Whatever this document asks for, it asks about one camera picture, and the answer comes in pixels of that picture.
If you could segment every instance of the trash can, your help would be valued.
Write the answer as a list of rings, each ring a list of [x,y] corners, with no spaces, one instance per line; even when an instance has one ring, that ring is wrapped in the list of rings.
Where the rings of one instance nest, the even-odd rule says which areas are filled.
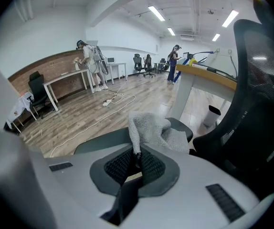
[[[205,119],[203,120],[203,124],[206,127],[211,127],[220,116],[221,116],[221,111],[217,109],[216,107],[209,105],[209,111]]]

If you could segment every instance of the white shirt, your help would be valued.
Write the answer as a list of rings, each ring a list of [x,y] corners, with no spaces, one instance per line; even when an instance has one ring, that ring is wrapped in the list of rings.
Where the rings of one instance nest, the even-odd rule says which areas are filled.
[[[95,61],[94,61],[94,53],[92,51],[92,46],[87,45],[83,47],[83,54],[84,58],[89,58],[87,66],[89,68],[93,67],[93,65],[96,66]]]

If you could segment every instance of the white table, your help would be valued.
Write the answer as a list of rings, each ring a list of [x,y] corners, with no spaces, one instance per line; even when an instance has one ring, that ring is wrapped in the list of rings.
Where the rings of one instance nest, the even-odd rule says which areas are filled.
[[[221,109],[225,106],[226,100],[232,102],[237,86],[236,82],[219,74],[193,66],[178,64],[176,70],[181,71],[181,79],[170,117],[180,119],[192,87],[225,99]]]
[[[114,84],[112,66],[118,67],[118,79],[120,79],[119,65],[122,65],[122,64],[124,64],[124,71],[126,74],[126,63],[109,63],[109,64],[107,64],[107,66],[109,66],[110,76],[112,78],[112,84]]]
[[[83,70],[73,71],[73,72],[70,72],[70,73],[61,75],[61,76],[59,76],[58,78],[56,78],[56,79],[54,79],[54,80],[52,80],[52,81],[49,81],[49,82],[46,82],[46,83],[43,84],[43,86],[44,86],[44,88],[45,88],[45,90],[46,90],[46,93],[47,93],[47,95],[48,95],[48,97],[49,97],[49,99],[50,99],[50,102],[52,103],[52,105],[53,105],[55,111],[59,111],[59,109],[57,108],[57,106],[56,106],[56,104],[55,104],[53,98],[55,99],[55,101],[56,101],[57,103],[58,103],[58,101],[57,101],[57,98],[55,97],[55,94],[54,94],[54,92],[53,92],[53,89],[52,89],[52,87],[51,87],[51,84],[54,83],[54,82],[57,82],[57,81],[59,81],[59,80],[61,80],[61,79],[64,79],[64,78],[66,78],[66,77],[69,77],[69,76],[72,76],[72,75],[75,75],[75,74],[81,74],[82,80],[83,80],[83,83],[84,83],[84,87],[85,87],[85,89],[87,89],[87,86],[86,86],[86,82],[85,82],[85,78],[84,78],[83,72],[87,72],[87,78],[88,78],[88,82],[89,82],[89,85],[90,85],[90,89],[91,89],[91,92],[94,93],[94,88],[93,88],[92,79],[91,79],[92,77],[91,77],[91,74],[90,74],[90,72],[89,72],[89,69],[83,69]]]

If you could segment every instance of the black office chair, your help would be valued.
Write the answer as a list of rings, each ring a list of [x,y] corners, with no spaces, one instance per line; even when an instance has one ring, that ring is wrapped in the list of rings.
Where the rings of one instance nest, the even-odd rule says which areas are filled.
[[[152,70],[154,70],[154,69],[152,68],[152,58],[151,58],[151,57],[148,57],[148,58],[146,59],[146,63],[145,63],[145,71],[146,71],[146,73],[144,73],[143,76],[146,77],[146,75],[149,75],[149,76],[151,76],[152,78],[153,78],[153,76],[156,77],[155,74],[152,74],[152,73],[151,73]]]
[[[31,97],[29,97],[29,100],[31,101],[31,105],[34,109],[36,106],[40,106],[40,105],[43,105],[44,108],[47,107],[45,103],[48,98],[48,95],[43,86],[43,83],[44,83],[44,77],[42,74],[39,74],[38,71],[32,73],[29,76],[28,84],[29,84],[29,87],[31,88],[31,91],[34,97],[33,100],[31,99]]]
[[[237,21],[234,34],[239,74],[232,104],[221,123],[193,144],[196,156],[263,198],[274,191],[274,35],[248,20]]]
[[[141,73],[141,70],[144,70],[144,68],[142,68],[140,55],[138,53],[135,53],[135,56],[134,56],[133,60],[134,60],[134,63],[135,63],[135,66],[134,66],[135,70],[139,71],[137,76],[139,76],[140,74],[143,74],[143,73]]]
[[[158,64],[157,73],[159,73],[159,70],[160,70],[160,73],[162,72],[165,66],[164,63],[166,63],[166,59],[162,58],[160,60],[160,63]]]

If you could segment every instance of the wooden desk edge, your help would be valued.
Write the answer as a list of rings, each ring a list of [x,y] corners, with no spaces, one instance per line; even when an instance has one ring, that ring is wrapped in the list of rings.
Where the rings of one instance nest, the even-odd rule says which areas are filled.
[[[204,77],[206,79],[212,80],[214,82],[220,83],[224,86],[227,86],[233,90],[236,90],[237,87],[237,83],[228,79],[227,77],[224,77],[222,75],[210,72],[210,71],[206,71],[206,70],[202,70],[193,66],[187,66],[187,65],[183,65],[183,64],[177,64],[176,65],[176,70],[177,71],[182,71],[184,73],[188,73],[188,74],[194,74],[194,75],[198,75],[201,77]]]

